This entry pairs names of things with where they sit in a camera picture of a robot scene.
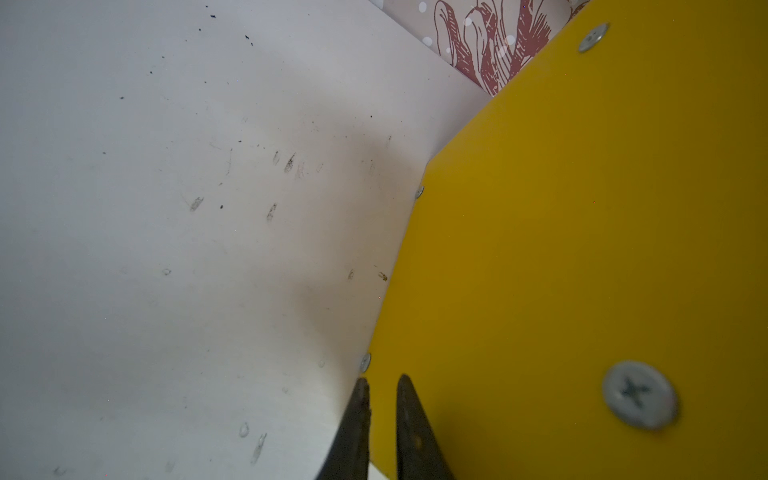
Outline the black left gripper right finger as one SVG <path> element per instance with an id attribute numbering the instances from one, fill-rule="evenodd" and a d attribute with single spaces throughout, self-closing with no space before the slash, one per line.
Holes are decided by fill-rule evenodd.
<path id="1" fill-rule="evenodd" d="M 396 460 L 399 480 L 455 480 L 438 445 L 414 384 L 398 380 L 396 396 Z"/>

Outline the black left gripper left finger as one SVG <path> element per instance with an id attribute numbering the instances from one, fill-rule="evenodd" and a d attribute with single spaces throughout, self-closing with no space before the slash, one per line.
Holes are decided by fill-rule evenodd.
<path id="1" fill-rule="evenodd" d="M 317 480 L 368 479 L 370 425 L 370 387 L 358 378 Z"/>

